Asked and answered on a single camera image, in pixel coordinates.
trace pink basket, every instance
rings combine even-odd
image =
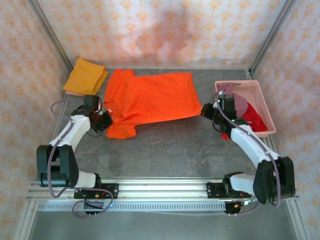
[[[233,84],[232,93],[245,98],[264,121],[268,131],[255,132],[258,137],[267,137],[276,132],[275,124],[272,121],[260,84],[257,80],[216,81],[215,92],[225,84]]]

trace wall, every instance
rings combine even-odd
[[[39,0],[74,64],[251,66],[285,0]]]
[[[0,25],[0,239],[11,240],[68,72],[26,0],[1,0]]]
[[[294,162],[297,194],[320,236],[320,8],[298,0],[255,77],[277,128],[275,143]]]

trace folded yellow cloth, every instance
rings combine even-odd
[[[109,72],[104,66],[79,58],[63,90],[80,95],[96,95]]]

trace gray floor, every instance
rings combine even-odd
[[[135,75],[155,75],[183,70],[136,69]],[[185,70],[191,72],[202,104],[213,102],[215,81],[246,80],[244,70]],[[98,95],[104,99],[104,82]],[[71,96],[73,101],[82,98]],[[76,104],[68,103],[65,115]],[[83,136],[75,150],[79,169],[104,177],[212,177],[242,171],[254,175],[254,165],[231,140],[224,140],[201,116],[144,124],[136,127],[131,139]]]
[[[79,219],[71,212],[36,213],[29,240],[294,240],[288,208],[271,204],[253,213],[188,215],[106,212]]]

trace purple cloth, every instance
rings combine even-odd
[[[218,92],[224,90],[225,94],[232,94],[233,95],[236,116],[237,116],[237,118],[240,118],[246,113],[246,111],[248,109],[248,102],[244,97],[242,97],[238,94],[232,93],[232,89],[233,89],[233,83],[228,83],[228,84],[220,86],[218,89]]]

